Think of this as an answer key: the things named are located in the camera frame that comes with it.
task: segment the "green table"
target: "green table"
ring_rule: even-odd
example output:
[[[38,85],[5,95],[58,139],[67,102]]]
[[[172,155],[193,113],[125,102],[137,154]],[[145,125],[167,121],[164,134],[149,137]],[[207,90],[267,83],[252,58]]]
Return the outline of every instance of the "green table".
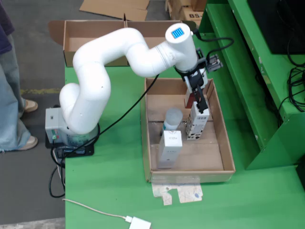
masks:
[[[195,40],[207,53],[217,43]],[[100,125],[104,129],[120,117],[142,94],[144,79],[129,67],[108,67],[112,94]],[[179,77],[174,69],[160,77]],[[163,206],[146,183],[142,164],[140,106],[103,134],[90,157],[68,158],[66,198],[112,214],[136,216],[152,222],[152,228],[304,228],[305,192],[294,167],[245,171],[258,145],[232,82],[224,68],[214,78],[228,131],[236,174],[227,183],[202,184],[203,200],[180,204],[171,190],[173,204]],[[65,68],[66,83],[77,82],[73,68]],[[66,203],[66,228],[118,228],[129,224]]]

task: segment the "black monitor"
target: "black monitor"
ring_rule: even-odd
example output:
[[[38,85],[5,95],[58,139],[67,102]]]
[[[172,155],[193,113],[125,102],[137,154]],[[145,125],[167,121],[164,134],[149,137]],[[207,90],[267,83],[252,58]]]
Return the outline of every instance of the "black monitor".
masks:
[[[305,0],[248,0],[274,54],[305,54]]]

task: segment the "white cable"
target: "white cable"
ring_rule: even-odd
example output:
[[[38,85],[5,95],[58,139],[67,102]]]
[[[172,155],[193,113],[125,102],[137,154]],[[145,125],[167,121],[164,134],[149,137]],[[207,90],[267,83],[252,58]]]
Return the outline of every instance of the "white cable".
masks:
[[[87,209],[89,209],[89,210],[95,211],[95,212],[100,213],[100,214],[104,214],[104,215],[107,215],[107,216],[113,216],[113,217],[120,217],[120,218],[122,218],[122,219],[126,219],[126,217],[124,217],[124,216],[119,216],[119,215],[113,215],[113,214],[105,213],[105,212],[96,210],[96,209],[91,208],[91,207],[89,207],[89,206],[87,206],[87,205],[81,204],[81,203],[79,203],[79,202],[76,202],[76,201],[73,201],[73,200],[70,200],[70,199],[62,199],[62,200],[63,200],[63,201],[71,202],[71,203],[73,203],[73,204],[77,204],[77,205],[79,205],[79,206],[82,206],[82,207],[84,207],[84,208],[87,208]]]
[[[54,158],[55,158],[55,161],[58,163],[57,157],[56,157],[56,155],[55,155],[55,149],[53,149],[53,156],[54,156]],[[58,165],[57,165],[57,171],[58,171],[59,178],[61,179],[61,173],[60,173],[60,171],[59,171],[59,166],[58,166]]]

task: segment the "cardboard box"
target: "cardboard box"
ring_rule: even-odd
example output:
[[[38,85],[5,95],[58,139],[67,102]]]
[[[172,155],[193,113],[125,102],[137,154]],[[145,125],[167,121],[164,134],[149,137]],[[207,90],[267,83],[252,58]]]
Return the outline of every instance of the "cardboard box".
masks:
[[[145,42],[151,49],[165,41],[165,32],[173,24],[180,21],[127,21],[127,28],[134,28],[143,35]]]
[[[107,15],[127,20],[144,21],[149,0],[84,0],[80,11]]]
[[[207,0],[191,0],[193,11],[204,11]]]
[[[144,90],[152,83],[147,78]],[[177,107],[185,122],[190,109],[184,106],[185,83],[178,78],[158,79],[141,100],[142,150],[145,178],[153,183],[224,182],[235,173],[231,147],[213,80],[203,89],[210,109],[210,117],[200,139],[187,141],[185,124],[177,130],[182,133],[183,148],[171,169],[157,169],[160,131],[169,107]]]
[[[52,39],[63,46],[68,67],[73,67],[75,52],[85,43],[118,29],[130,27],[140,31],[149,48],[165,41],[165,32],[180,21],[50,21],[49,32]],[[128,66],[125,56],[106,66]]]
[[[182,7],[179,19],[182,21],[194,21],[200,25],[203,12],[193,11],[191,7]]]
[[[172,8],[171,19],[179,20],[182,7],[190,6],[191,0],[169,0],[169,5]]]

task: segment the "white box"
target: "white box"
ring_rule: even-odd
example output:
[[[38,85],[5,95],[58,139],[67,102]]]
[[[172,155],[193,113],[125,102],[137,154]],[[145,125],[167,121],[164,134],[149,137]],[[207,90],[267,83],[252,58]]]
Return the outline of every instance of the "white box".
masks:
[[[185,130],[187,140],[196,140],[200,138],[209,116],[209,109],[205,109],[203,113],[200,113],[197,108],[197,102],[193,103],[191,113],[186,122]]]
[[[181,149],[181,131],[164,130],[159,144],[158,168],[172,168]]]

